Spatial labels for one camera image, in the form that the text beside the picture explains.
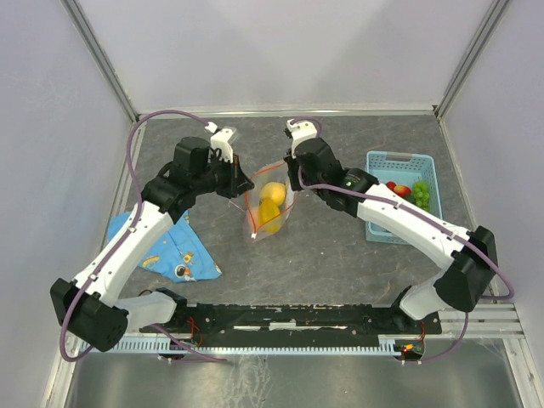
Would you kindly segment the clear zip top bag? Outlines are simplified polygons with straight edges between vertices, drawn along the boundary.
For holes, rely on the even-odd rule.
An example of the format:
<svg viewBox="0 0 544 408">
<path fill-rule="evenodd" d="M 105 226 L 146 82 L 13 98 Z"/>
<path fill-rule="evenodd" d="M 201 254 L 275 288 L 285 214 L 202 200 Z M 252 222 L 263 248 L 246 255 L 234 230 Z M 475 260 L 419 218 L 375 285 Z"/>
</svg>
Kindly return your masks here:
<svg viewBox="0 0 544 408">
<path fill-rule="evenodd" d="M 288 166 L 277 161 L 260 168 L 251 177 L 254 187 L 244 195 L 246 234 L 251 242 L 278 233 L 287 221 L 298 193 L 292 189 Z"/>
</svg>

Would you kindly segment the yellow lemon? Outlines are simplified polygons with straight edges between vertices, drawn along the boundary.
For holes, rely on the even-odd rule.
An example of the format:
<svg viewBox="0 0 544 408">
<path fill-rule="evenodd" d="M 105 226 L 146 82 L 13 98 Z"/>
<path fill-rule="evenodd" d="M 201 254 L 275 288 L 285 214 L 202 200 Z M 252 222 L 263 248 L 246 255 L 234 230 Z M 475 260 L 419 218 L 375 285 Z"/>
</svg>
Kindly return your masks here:
<svg viewBox="0 0 544 408">
<path fill-rule="evenodd" d="M 280 182 L 268 182 L 259 192 L 259 200 L 271 200 L 281 207 L 286 200 L 286 185 Z"/>
</svg>

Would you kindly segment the yellow star fruit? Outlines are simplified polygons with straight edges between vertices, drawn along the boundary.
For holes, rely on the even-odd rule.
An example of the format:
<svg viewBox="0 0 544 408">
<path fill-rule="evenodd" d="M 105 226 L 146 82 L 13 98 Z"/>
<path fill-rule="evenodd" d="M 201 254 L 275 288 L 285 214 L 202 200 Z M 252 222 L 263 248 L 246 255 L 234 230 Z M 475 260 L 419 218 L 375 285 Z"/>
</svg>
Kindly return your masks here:
<svg viewBox="0 0 544 408">
<path fill-rule="evenodd" d="M 281 228 L 281 210 L 271 200 L 261 201 L 259 204 L 259 223 L 264 226 L 264 231 L 274 234 Z"/>
</svg>

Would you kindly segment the light blue plastic basket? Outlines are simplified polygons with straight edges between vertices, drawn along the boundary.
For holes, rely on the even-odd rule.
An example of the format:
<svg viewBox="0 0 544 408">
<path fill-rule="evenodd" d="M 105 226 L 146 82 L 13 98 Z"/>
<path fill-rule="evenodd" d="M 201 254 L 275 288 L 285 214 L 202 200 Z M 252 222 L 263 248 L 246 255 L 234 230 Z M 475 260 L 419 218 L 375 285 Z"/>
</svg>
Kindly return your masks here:
<svg viewBox="0 0 544 408">
<path fill-rule="evenodd" d="M 382 184 L 395 182 L 408 186 L 423 180 L 428 184 L 430 193 L 429 211 L 437 218 L 442 218 L 439 184 L 434 159 L 428 155 L 399 153 L 391 151 L 370 151 L 366 155 L 365 171 L 376 177 Z M 413 195 L 401 197 L 415 205 Z"/>
</svg>

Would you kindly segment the green grapes bunch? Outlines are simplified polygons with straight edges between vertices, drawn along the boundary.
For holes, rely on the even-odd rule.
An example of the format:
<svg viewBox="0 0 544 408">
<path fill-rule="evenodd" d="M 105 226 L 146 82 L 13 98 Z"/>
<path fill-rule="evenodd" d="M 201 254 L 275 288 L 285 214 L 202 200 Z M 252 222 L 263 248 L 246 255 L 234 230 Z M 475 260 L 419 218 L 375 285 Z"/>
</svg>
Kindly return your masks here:
<svg viewBox="0 0 544 408">
<path fill-rule="evenodd" d="M 428 184 L 423 180 L 416 181 L 412 186 L 415 205 L 424 211 L 429 211 L 430 193 Z"/>
</svg>

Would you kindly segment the orange peach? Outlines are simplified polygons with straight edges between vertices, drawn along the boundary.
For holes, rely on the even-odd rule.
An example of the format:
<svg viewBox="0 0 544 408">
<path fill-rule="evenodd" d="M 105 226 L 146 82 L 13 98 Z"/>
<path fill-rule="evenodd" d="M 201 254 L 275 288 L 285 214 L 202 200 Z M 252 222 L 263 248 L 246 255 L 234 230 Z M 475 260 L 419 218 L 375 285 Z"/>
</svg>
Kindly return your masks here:
<svg viewBox="0 0 544 408">
<path fill-rule="evenodd" d="M 259 224 L 259 207 L 250 207 L 249 208 L 249 217 L 255 223 Z"/>
</svg>

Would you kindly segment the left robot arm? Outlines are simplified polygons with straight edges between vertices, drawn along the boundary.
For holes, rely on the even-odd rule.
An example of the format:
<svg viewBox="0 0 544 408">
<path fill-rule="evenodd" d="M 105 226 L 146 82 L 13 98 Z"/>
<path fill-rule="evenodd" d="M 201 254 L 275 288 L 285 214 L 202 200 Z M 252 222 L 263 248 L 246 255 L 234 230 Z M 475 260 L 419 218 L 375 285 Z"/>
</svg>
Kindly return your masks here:
<svg viewBox="0 0 544 408">
<path fill-rule="evenodd" d="M 167 290 L 127 299 L 119 295 L 144 255 L 198 196 L 215 193 L 231 199 L 253 188 L 233 150 L 235 134 L 224 127 L 210 139 L 181 139 L 173 159 L 145 185 L 127 221 L 97 258 L 72 280 L 58 279 L 51 286 L 63 335 L 71 333 L 105 352 L 127 332 L 153 324 L 171 332 L 186 326 L 188 311 L 178 295 Z"/>
</svg>

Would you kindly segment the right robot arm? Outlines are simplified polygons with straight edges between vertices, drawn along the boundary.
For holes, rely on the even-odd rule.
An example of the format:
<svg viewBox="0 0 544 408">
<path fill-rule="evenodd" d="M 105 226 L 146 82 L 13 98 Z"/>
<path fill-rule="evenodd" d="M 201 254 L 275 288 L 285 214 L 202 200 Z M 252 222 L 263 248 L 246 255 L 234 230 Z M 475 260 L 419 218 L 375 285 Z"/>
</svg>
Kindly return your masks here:
<svg viewBox="0 0 544 408">
<path fill-rule="evenodd" d="M 312 190 L 331 209 L 381 226 L 439 268 L 436 276 L 399 295 L 389 313 L 397 331 L 410 332 L 447 307 L 470 313 L 483 298 L 497 268 L 490 230 L 469 230 L 425 212 L 369 173 L 343 167 L 320 137 L 293 142 L 285 161 L 295 190 Z"/>
</svg>

